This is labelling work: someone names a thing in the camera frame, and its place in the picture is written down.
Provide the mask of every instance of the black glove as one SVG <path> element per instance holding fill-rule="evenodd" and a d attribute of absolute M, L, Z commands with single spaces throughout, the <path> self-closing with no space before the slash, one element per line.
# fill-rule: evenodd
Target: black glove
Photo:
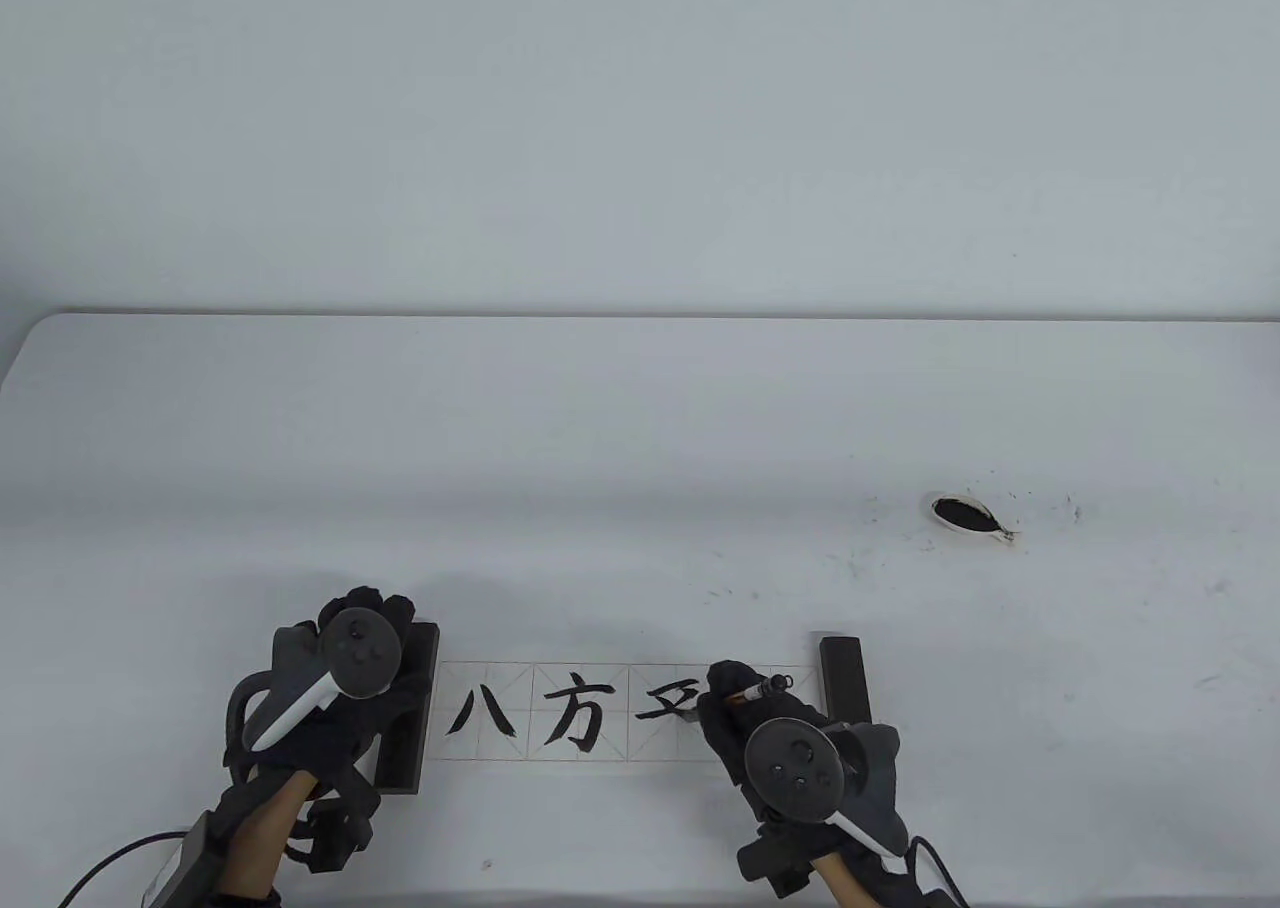
<path fill-rule="evenodd" d="M 402 644 L 413 621 L 412 601 L 403 594 L 383 601 L 375 588 L 365 585 L 353 588 L 346 598 L 334 598 L 324 606 L 316 621 L 303 621 L 300 628 L 307 628 L 319 636 L 343 608 L 379 612 L 396 629 Z M 326 790 L 335 777 L 369 750 L 374 735 L 384 733 L 403 712 L 420 707 L 428 684 L 425 672 L 399 674 L 390 688 L 372 698 L 356 699 L 339 694 L 328 708 L 316 708 L 284 738 L 265 750 L 248 754 L 248 759 L 255 765 L 310 771 L 319 779 L 320 788 Z"/>
<path fill-rule="evenodd" d="M 769 718 L 800 718 L 818 727 L 829 725 L 831 721 L 794 694 L 785 692 L 745 704 L 724 704 L 727 695 L 763 680 L 763 675 L 740 661 L 716 662 L 707 671 L 709 690 L 698 699 L 698 720 L 703 725 L 707 744 L 724 763 L 733 784 L 741 789 L 742 797 L 755 812 L 756 821 L 762 823 L 762 831 L 776 835 L 804 861 L 813 861 L 845 848 L 850 841 L 849 835 L 835 825 L 805 825 L 783 818 L 768 807 L 746 779 L 744 752 L 746 739 Z"/>

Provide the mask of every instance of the white table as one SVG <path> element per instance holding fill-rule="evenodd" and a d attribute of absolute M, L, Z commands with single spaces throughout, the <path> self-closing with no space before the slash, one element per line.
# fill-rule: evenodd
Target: white table
<path fill-rule="evenodd" d="M 1275 895 L 1277 373 L 1267 324 L 46 320 L 0 391 L 6 893 L 211 804 L 232 684 L 371 583 L 447 660 L 858 634 L 970 900 Z M 772 900 L 707 766 L 429 762 L 374 830 L 289 902 Z"/>

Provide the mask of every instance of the black cable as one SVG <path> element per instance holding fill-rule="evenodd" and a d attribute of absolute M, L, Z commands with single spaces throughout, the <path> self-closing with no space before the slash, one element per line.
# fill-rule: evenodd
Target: black cable
<path fill-rule="evenodd" d="M 938 849 L 933 848 L 933 845 L 929 844 L 929 839 L 922 838 L 920 835 L 915 835 L 915 838 L 911 839 L 911 844 L 908 845 L 906 848 L 906 855 L 908 855 L 906 861 L 911 867 L 911 877 L 913 879 L 915 877 L 916 848 L 924 848 L 924 850 L 929 853 L 929 858 L 932 858 L 933 863 L 937 866 L 938 873 L 942 875 L 942 880 L 947 882 L 947 889 L 951 889 L 951 894 L 955 895 L 956 904 L 959 904 L 960 908 L 969 908 L 969 903 L 964 900 L 964 895 L 960 894 L 960 888 L 956 885 L 956 880 L 951 877 L 951 872 L 947 871 L 946 863 L 942 862 L 942 857 L 938 854 Z"/>
<path fill-rule="evenodd" d="M 156 841 L 172 841 L 175 838 L 186 838 L 186 836 L 187 831 L 161 831 L 159 835 L 147 835 L 146 838 L 141 838 L 137 841 L 131 841 L 119 850 L 111 852 L 102 861 L 100 861 L 97 864 L 90 868 L 88 872 L 82 877 L 82 880 L 77 881 L 72 886 L 72 890 L 68 891 L 67 898 L 64 898 L 61 902 L 58 903 L 58 908 L 67 908 L 67 905 L 72 903 L 72 899 L 81 893 L 81 889 L 84 888 L 84 885 L 87 885 L 90 881 L 92 881 L 93 876 L 97 875 L 102 868 L 114 862 L 115 858 L 123 858 L 134 848 L 142 848 L 142 845 L 154 844 Z"/>

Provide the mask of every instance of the black ink character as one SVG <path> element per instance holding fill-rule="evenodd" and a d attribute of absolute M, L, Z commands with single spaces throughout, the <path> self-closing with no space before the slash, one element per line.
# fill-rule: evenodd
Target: black ink character
<path fill-rule="evenodd" d="M 680 689 L 678 701 L 671 701 L 671 698 L 664 698 L 667 692 L 673 692 Z M 658 711 L 641 711 L 636 715 L 640 720 L 660 718 L 667 715 L 680 715 L 682 711 L 689 711 L 689 708 L 681 708 L 680 706 L 685 702 L 698 697 L 698 679 L 686 677 L 680 681 L 672 681 L 669 685 L 662 685 L 660 688 L 654 688 L 652 692 L 645 692 L 650 698 L 657 698 L 662 707 Z"/>
<path fill-rule="evenodd" d="M 480 697 L 484 698 L 485 707 L 489 708 L 489 717 L 493 718 L 493 724 L 498 726 L 507 738 L 516 736 L 516 727 L 512 725 L 507 716 L 502 713 L 502 708 L 498 706 L 498 699 L 493 697 L 493 692 L 489 690 L 489 685 L 480 685 Z M 476 706 L 476 693 L 467 692 L 467 699 L 462 703 L 462 711 L 458 716 L 453 718 L 453 724 L 449 725 L 449 730 L 445 734 L 453 734 L 454 731 L 461 731 L 462 726 L 467 724 L 467 718 L 471 717 L 471 709 Z"/>
<path fill-rule="evenodd" d="M 559 692 L 544 695 L 545 698 L 568 697 L 568 703 L 564 706 L 564 712 L 561 715 L 561 720 L 556 722 L 556 730 L 552 731 L 552 736 L 543 744 L 550 744 L 554 740 L 563 738 L 564 733 L 568 731 L 568 726 L 573 724 L 573 718 L 577 717 L 577 712 L 586 708 L 586 711 L 591 713 L 591 717 L 586 722 L 586 731 L 582 733 L 581 738 L 570 735 L 568 740 L 576 744 L 580 752 L 590 754 L 591 749 L 595 748 L 595 739 L 600 736 L 600 722 L 604 720 L 604 711 L 595 702 L 580 702 L 577 695 L 586 694 L 589 692 L 604 692 L 605 694 L 613 694 L 617 689 L 613 688 L 613 685 L 589 685 L 576 671 L 570 671 L 568 675 L 573 679 L 572 688 L 564 688 Z"/>

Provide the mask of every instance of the black ink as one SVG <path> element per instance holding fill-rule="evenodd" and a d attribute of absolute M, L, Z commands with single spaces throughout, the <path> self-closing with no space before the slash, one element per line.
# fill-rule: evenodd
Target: black ink
<path fill-rule="evenodd" d="M 471 717 L 471 709 L 475 706 L 476 706 L 476 693 L 475 692 L 467 692 L 467 699 L 466 699 L 466 702 L 462 702 L 462 711 L 460 711 L 458 716 L 456 718 L 453 718 L 453 724 L 449 725 L 449 730 L 445 731 L 444 734 L 452 735 L 452 734 L 457 734 L 458 731 L 461 731 L 462 726 L 467 724 L 467 718 Z"/>
<path fill-rule="evenodd" d="M 493 692 L 489 690 L 489 685 L 480 685 L 480 697 L 484 698 L 485 707 L 489 709 L 489 717 L 493 718 L 493 724 L 498 726 L 498 730 L 507 735 L 507 738 L 515 738 L 516 726 L 507 720 L 506 715 L 503 715 L 502 707 L 498 704 L 498 699 L 494 698 Z M 461 731 L 463 725 L 466 725 L 467 720 L 471 717 L 471 711 L 475 706 L 476 693 L 467 692 L 467 699 L 466 702 L 462 702 L 462 709 L 458 712 L 458 716 L 453 718 L 453 724 L 449 725 L 449 730 L 445 731 L 445 734 L 452 735 Z"/>
<path fill-rule="evenodd" d="M 564 706 L 564 712 L 561 715 L 561 720 L 556 722 L 556 729 L 552 731 L 550 738 L 548 738 L 543 744 L 550 744 L 554 740 L 563 738 L 564 733 L 568 731 L 568 726 L 573 724 L 573 718 L 577 717 L 577 712 L 585 708 L 590 713 L 586 722 L 586 731 L 582 733 L 581 738 L 570 735 L 568 740 L 576 744 L 580 752 L 590 754 L 591 749 L 595 748 L 595 739 L 600 736 L 600 724 L 604 721 L 604 709 L 595 702 L 580 702 L 577 695 L 586 694 L 589 692 L 613 694 L 617 689 L 613 688 L 613 685 L 589 685 L 576 671 L 570 671 L 568 676 L 573 679 L 572 688 L 563 688 L 559 692 L 544 695 L 544 698 L 568 697 L 568 703 Z"/>
<path fill-rule="evenodd" d="M 969 531 L 986 534 L 1000 530 L 1000 521 L 984 505 L 979 507 L 959 498 L 938 498 L 933 502 L 933 515 Z"/>
<path fill-rule="evenodd" d="M 673 692 L 680 689 L 680 699 L 672 702 L 671 698 L 663 698 L 667 692 Z M 654 688 L 652 692 L 645 692 L 650 698 L 657 698 L 662 707 L 658 711 L 641 711 L 636 715 L 641 721 L 648 721 L 649 718 L 660 718 L 664 715 L 678 715 L 681 712 L 681 704 L 698 697 L 698 679 L 686 677 L 680 681 L 672 681 L 669 685 L 662 685 L 660 688 Z"/>

